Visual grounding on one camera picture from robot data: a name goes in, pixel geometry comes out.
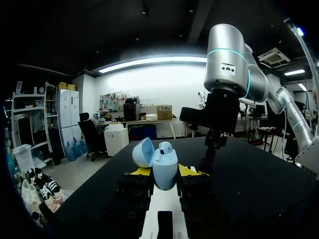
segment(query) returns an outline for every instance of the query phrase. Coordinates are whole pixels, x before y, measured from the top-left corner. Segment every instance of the ceiling light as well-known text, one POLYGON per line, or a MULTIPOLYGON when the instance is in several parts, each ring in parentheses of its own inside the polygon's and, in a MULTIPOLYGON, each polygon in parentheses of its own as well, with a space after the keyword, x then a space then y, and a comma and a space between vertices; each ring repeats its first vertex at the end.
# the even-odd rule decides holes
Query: ceiling light
POLYGON ((290 71, 290 72, 286 72, 285 76, 291 76, 291 75, 295 75, 295 74, 301 74, 304 73, 304 70, 297 70, 297 71, 290 71))
POLYGON ((106 73, 114 70, 118 70, 121 68, 126 68, 130 66, 143 65, 148 63, 159 63, 159 62, 207 62, 206 57, 192 57, 192 56, 172 56, 172 57, 156 57, 156 58, 148 58, 136 61, 129 61, 125 63, 121 63, 118 65, 106 67, 104 69, 99 70, 100 73, 106 73))
POLYGON ((307 88, 302 83, 298 83, 298 85, 303 91, 307 91, 307 88))
POLYGON ((299 36, 303 36, 304 35, 304 32, 301 30, 300 27, 297 27, 297 32, 298 32, 299 36))

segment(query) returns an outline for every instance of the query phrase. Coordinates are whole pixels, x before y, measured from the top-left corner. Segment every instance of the air conditioning unit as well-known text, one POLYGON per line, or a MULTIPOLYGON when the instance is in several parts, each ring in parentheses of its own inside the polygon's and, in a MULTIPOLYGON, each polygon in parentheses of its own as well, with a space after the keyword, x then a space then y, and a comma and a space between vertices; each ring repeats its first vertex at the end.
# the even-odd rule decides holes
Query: air conditioning unit
POLYGON ((290 59, 285 56, 277 47, 258 56, 258 59, 259 61, 265 61, 270 65, 274 65, 282 61, 290 62, 290 59))

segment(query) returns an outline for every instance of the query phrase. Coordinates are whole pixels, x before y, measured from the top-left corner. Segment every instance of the storage bin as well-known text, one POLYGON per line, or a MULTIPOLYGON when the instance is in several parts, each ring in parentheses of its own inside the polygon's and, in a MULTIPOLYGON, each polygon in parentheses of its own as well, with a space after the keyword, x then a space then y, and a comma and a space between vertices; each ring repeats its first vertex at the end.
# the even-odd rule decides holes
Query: storage bin
POLYGON ((19 169, 28 171, 30 168, 34 168, 34 163, 31 155, 31 145, 23 144, 13 149, 13 154, 18 163, 19 169))

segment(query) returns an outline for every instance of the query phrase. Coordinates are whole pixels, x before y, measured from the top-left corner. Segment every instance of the computer monitor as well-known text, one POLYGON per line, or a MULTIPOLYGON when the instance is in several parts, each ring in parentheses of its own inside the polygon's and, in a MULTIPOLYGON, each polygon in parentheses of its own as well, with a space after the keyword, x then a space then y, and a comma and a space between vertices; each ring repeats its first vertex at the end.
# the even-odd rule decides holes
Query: computer monitor
POLYGON ((261 117, 265 114, 265 106, 256 105, 256 108, 253 109, 253 116, 254 117, 261 117))

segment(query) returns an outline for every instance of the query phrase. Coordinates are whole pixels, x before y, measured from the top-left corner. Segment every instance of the floor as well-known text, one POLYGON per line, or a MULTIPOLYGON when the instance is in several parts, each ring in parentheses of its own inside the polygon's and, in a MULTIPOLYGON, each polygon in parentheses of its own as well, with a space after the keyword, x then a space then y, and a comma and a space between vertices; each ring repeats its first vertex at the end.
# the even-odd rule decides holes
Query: floor
POLYGON ((92 162, 86 154, 83 154, 73 162, 63 158, 60 165, 48 165, 42 168, 42 172, 51 176, 62 189, 75 191, 109 160, 109 158, 98 156, 92 162))

